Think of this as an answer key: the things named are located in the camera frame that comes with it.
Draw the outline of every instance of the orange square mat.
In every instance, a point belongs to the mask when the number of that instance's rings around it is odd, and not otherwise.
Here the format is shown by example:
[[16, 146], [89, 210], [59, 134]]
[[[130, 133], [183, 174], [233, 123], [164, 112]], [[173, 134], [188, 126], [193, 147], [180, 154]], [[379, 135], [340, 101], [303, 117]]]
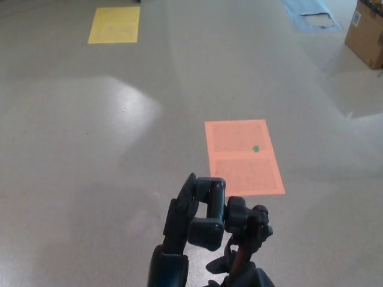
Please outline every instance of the orange square mat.
[[265, 120], [205, 122], [210, 174], [226, 196], [284, 194]]

